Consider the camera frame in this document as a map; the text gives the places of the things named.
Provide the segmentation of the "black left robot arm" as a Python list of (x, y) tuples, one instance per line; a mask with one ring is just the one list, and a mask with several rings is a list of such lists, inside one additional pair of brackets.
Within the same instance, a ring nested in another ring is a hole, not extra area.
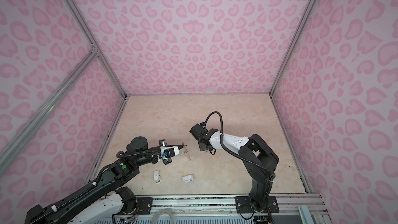
[(26, 215), (26, 224), (94, 224), (105, 217), (150, 213), (152, 199), (138, 199), (126, 183), (146, 164), (170, 164), (184, 149), (184, 144), (169, 145), (160, 140), (148, 147), (146, 138), (139, 136), (116, 154), (117, 160), (104, 166), (95, 179), (71, 195), (46, 207), (36, 205)]

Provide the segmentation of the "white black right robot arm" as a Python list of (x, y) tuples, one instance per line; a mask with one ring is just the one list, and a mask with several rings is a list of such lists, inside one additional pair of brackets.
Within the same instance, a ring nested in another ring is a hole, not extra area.
[(209, 151), (214, 155), (217, 151), (224, 150), (242, 161), (252, 178), (250, 207), (257, 213), (271, 212), (269, 195), (276, 177), (279, 157), (261, 136), (253, 134), (250, 137), (239, 137), (224, 134), (218, 129), (207, 129), (203, 123), (194, 125), (190, 134), (198, 141), (200, 151)]

